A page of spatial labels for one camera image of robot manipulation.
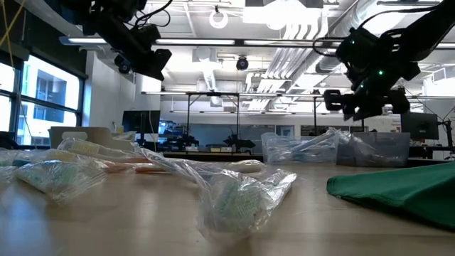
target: security camera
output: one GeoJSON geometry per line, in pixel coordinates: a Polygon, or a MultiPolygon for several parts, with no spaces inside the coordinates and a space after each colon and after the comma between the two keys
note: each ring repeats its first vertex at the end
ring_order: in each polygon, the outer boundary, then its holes
{"type": "Polygon", "coordinates": [[[237,61],[237,70],[243,71],[248,69],[248,60],[245,56],[240,56],[237,61]]]}

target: table surface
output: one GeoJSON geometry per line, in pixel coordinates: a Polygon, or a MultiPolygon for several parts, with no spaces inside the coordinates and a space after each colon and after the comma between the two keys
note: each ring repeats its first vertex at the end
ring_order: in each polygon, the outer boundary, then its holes
{"type": "Polygon", "coordinates": [[[0,195],[0,255],[453,255],[455,234],[330,196],[326,181],[377,169],[281,166],[297,180],[268,224],[235,245],[196,229],[198,188],[114,174],[68,206],[16,181],[0,195]]]}

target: yellow cable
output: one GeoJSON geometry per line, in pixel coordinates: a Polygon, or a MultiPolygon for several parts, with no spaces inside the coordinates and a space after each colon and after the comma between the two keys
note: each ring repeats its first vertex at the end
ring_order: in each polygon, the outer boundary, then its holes
{"type": "Polygon", "coordinates": [[[17,18],[19,17],[19,14],[21,13],[22,11],[22,8],[23,8],[23,4],[26,2],[27,0],[23,0],[21,5],[19,6],[19,10],[16,12],[16,15],[14,16],[13,18],[13,21],[11,22],[11,24],[9,24],[9,27],[8,29],[6,29],[6,32],[5,34],[1,37],[1,40],[0,40],[0,46],[3,45],[3,42],[5,41],[6,37],[9,36],[9,31],[11,31],[11,29],[13,28],[17,18]]]}
{"type": "MultiPolygon", "coordinates": [[[[8,29],[8,21],[6,20],[6,4],[3,2],[3,20],[5,22],[5,29],[8,29]]],[[[6,34],[6,42],[8,42],[9,60],[11,61],[11,67],[14,69],[13,52],[11,51],[11,40],[9,34],[6,34]]]]}

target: green fabric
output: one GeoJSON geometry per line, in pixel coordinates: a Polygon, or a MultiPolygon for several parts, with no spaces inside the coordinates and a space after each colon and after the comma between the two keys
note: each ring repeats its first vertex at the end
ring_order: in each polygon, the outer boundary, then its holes
{"type": "Polygon", "coordinates": [[[335,176],[327,192],[376,210],[455,229],[455,163],[335,176]]]}

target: computer monitor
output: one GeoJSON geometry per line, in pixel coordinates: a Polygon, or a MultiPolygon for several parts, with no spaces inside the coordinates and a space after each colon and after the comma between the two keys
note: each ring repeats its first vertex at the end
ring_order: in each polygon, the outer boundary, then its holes
{"type": "Polygon", "coordinates": [[[157,134],[159,130],[159,116],[160,111],[125,111],[123,112],[122,125],[124,131],[136,131],[141,134],[139,142],[142,145],[144,134],[157,134]]]}
{"type": "Polygon", "coordinates": [[[438,117],[435,114],[405,113],[401,115],[401,131],[411,139],[439,139],[438,117]]]}

